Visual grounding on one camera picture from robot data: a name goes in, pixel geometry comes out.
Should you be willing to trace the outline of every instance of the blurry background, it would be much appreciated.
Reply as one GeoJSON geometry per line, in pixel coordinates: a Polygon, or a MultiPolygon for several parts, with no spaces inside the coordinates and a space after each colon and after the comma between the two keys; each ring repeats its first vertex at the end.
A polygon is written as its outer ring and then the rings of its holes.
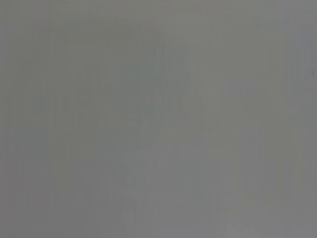
{"type": "Polygon", "coordinates": [[[316,237],[316,13],[2,1],[1,237],[316,237]]]}

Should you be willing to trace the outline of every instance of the gray wall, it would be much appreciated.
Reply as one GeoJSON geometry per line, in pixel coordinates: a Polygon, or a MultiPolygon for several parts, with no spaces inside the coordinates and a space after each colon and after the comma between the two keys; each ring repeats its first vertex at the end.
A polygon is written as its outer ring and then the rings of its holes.
{"type": "Polygon", "coordinates": [[[0,237],[316,237],[317,2],[0,3],[0,237]]]}

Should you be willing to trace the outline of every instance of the gray surface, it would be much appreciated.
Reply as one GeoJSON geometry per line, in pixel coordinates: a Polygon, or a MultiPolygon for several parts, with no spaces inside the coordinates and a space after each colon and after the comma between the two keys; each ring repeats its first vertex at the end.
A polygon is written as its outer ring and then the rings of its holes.
{"type": "Polygon", "coordinates": [[[0,237],[316,237],[316,10],[0,3],[0,237]]]}

